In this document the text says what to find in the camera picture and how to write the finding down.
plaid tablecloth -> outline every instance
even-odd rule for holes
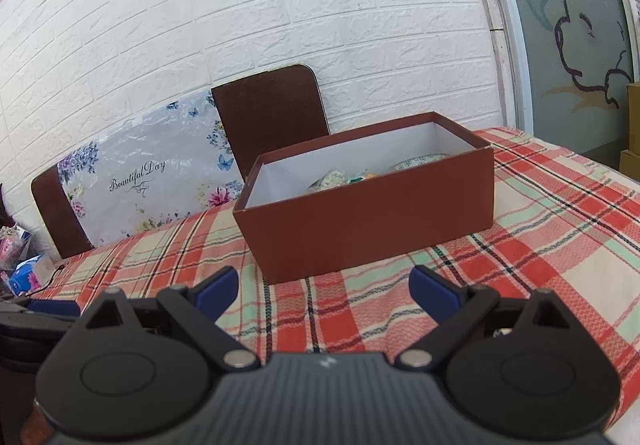
[[[130,297],[153,296],[231,265],[240,272],[240,293],[218,323],[262,359],[275,350],[379,350],[393,359],[434,327],[408,292],[414,265],[509,297],[550,287],[616,366],[623,385],[617,419],[640,392],[640,186],[517,130],[479,135],[495,148],[495,223],[487,231],[269,286],[226,204],[73,257],[42,296],[74,298],[82,307],[108,285]]]

black cable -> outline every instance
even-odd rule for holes
[[[49,282],[47,282],[47,284],[45,284],[42,288],[38,289],[38,290],[33,290],[30,291],[29,293],[25,294],[23,297],[31,297],[31,295],[35,294],[35,293],[40,293],[41,291],[46,290],[49,286],[51,286],[51,283],[53,282],[53,278],[56,276],[56,274],[65,268],[66,265],[60,265],[58,268],[56,268],[56,270],[51,274],[51,278],[49,279]]]

floral poster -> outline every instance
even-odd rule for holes
[[[243,186],[210,90],[128,120],[67,155],[58,174],[96,247],[222,205]]]

blue gripper pad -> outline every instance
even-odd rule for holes
[[[429,274],[435,275],[424,266],[414,266],[409,274],[409,293],[440,324],[462,307],[465,301],[464,290],[446,279],[436,279]]]
[[[27,308],[32,311],[49,313],[51,315],[80,316],[80,307],[73,300],[33,299]]]
[[[209,279],[190,289],[189,299],[208,319],[216,321],[238,296],[238,273],[225,266]]]

cardboard box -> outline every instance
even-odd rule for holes
[[[620,153],[620,172],[632,180],[640,181],[640,155],[631,151]]]
[[[439,152],[450,156],[383,174]],[[307,194],[334,169],[378,176]],[[491,227],[494,152],[437,113],[323,136],[259,156],[234,217],[272,284],[364,265]]]
[[[629,151],[640,154],[640,82],[626,85],[629,100]]]

